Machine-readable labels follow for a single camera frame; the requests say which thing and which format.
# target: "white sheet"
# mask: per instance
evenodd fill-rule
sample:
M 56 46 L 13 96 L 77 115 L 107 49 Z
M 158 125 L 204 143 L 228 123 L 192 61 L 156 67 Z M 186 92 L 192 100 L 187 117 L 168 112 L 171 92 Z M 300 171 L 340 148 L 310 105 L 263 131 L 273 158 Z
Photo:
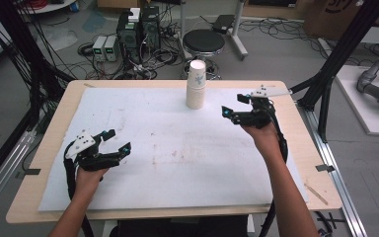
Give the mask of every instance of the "white sheet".
M 269 204 L 265 162 L 252 138 L 223 118 L 221 106 L 249 111 L 238 93 L 252 89 L 207 89 L 204 107 L 186 106 L 186 90 L 89 88 L 70 123 L 51 168 L 39 211 L 69 203 L 62 154 L 82 129 L 96 135 L 115 129 L 100 152 L 131 142 L 131 154 L 111 168 L 89 209 L 161 208 Z M 287 165 L 307 201 L 291 155 Z

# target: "stacked paper cups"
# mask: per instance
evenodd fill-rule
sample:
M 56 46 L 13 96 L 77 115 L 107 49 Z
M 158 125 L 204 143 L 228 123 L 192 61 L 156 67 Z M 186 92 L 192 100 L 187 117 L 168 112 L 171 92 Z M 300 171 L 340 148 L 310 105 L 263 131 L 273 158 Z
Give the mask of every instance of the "stacked paper cups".
M 204 104 L 205 76 L 205 62 L 193 60 L 189 64 L 187 81 L 187 106 L 191 109 L 201 109 Z

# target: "tabletop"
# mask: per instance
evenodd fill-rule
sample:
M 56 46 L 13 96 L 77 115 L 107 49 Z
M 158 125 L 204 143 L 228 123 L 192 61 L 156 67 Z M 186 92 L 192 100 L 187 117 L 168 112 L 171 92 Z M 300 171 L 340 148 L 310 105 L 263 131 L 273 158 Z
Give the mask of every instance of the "tabletop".
M 37 176 L 26 176 L 8 211 L 10 223 L 56 221 L 62 211 L 38 211 L 51 165 L 60 149 L 66 130 L 72 121 L 82 95 L 87 88 L 185 88 L 184 80 L 153 81 L 74 81 L 69 84 L 42 139 L 31 169 L 40 169 Z M 286 88 L 277 81 L 207 81 L 207 88 L 258 88 L 260 85 Z M 341 207 L 340 196 L 327 172 L 319 172 L 316 166 L 322 159 L 311 139 L 290 96 L 272 98 L 279 123 L 289 142 L 304 188 L 310 210 L 336 209 Z M 204 206 L 180 208 L 136 208 L 122 210 L 89 210 L 90 219 L 122 219 L 165 216 L 200 216 L 267 212 L 263 205 Z

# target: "forearm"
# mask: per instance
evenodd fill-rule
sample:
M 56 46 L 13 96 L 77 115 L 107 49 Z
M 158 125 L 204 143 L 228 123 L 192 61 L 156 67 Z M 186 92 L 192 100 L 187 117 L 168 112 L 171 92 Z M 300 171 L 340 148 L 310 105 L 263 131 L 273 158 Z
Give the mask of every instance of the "forearm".
M 279 235 L 318 236 L 310 211 L 281 155 L 266 157 L 265 162 L 272 186 Z
M 74 197 L 49 236 L 78 236 L 90 197 Z

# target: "cardboard box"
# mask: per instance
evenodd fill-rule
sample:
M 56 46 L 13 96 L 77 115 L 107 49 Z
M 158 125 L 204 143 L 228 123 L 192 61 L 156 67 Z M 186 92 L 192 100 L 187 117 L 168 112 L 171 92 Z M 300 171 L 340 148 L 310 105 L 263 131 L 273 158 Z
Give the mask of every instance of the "cardboard box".
M 294 8 L 261 6 L 245 4 L 244 17 L 282 18 L 288 20 L 303 20 L 314 0 L 297 0 Z
M 303 29 L 310 38 L 339 40 L 360 6 L 356 0 L 317 0 L 306 13 Z

